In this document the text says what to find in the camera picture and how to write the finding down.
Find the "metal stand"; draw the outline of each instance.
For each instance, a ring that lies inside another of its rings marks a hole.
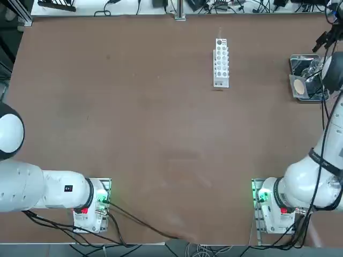
[[[186,15],[183,13],[183,0],[177,0],[175,20],[186,20]]]
[[[266,226],[264,223],[264,217],[261,210],[261,205],[258,201],[258,191],[262,188],[263,182],[265,178],[254,178],[251,180],[251,188],[252,188],[252,198],[253,198],[253,206],[255,209],[255,222],[256,222],[256,237],[258,246],[266,246],[268,244],[263,244],[262,242],[262,233],[266,232]]]
[[[18,16],[24,21],[24,26],[32,26],[32,18],[29,11],[23,6],[20,0],[8,0]]]

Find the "electronic device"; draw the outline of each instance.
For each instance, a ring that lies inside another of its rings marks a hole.
[[[229,4],[228,2],[226,2],[226,0],[216,0],[214,2],[214,6],[216,10],[222,10],[227,12],[227,10],[229,9]]]

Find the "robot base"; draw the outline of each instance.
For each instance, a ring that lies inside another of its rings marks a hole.
[[[282,213],[277,205],[273,192],[275,181],[275,178],[251,180],[258,245],[263,244],[261,232],[283,234],[295,220],[295,212]]]
[[[74,226],[90,230],[94,233],[107,231],[109,204],[103,201],[109,201],[111,194],[110,178],[89,178],[94,187],[93,200],[88,209],[74,210]],[[74,229],[77,233],[87,233],[84,230]]]

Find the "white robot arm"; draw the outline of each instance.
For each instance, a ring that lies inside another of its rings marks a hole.
[[[107,229],[110,179],[85,178],[73,171],[41,170],[9,159],[24,142],[19,114],[0,103],[0,212],[32,208],[72,208],[74,225],[92,232]]]
[[[330,91],[343,85],[343,52],[336,52],[324,64],[323,84]],[[268,178],[258,192],[266,231],[284,233],[294,223],[295,209],[308,209],[314,196],[322,153],[323,135],[309,154],[290,165],[284,177]],[[333,109],[325,138],[323,162],[314,206],[343,210],[343,97]]]

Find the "brown table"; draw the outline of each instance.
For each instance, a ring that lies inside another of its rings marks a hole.
[[[188,241],[247,244],[251,178],[282,176],[321,134],[319,105],[290,95],[288,59],[309,53],[326,29],[323,15],[35,21],[8,95],[26,126],[15,158],[111,177],[113,201]],[[230,47],[231,88],[223,91],[212,89],[219,36]],[[66,210],[40,213],[69,220]],[[341,215],[319,215],[321,239],[341,246]],[[1,219],[1,242],[70,242],[21,213]],[[128,242],[166,240],[123,216],[118,222]],[[111,227],[107,235],[115,234]]]

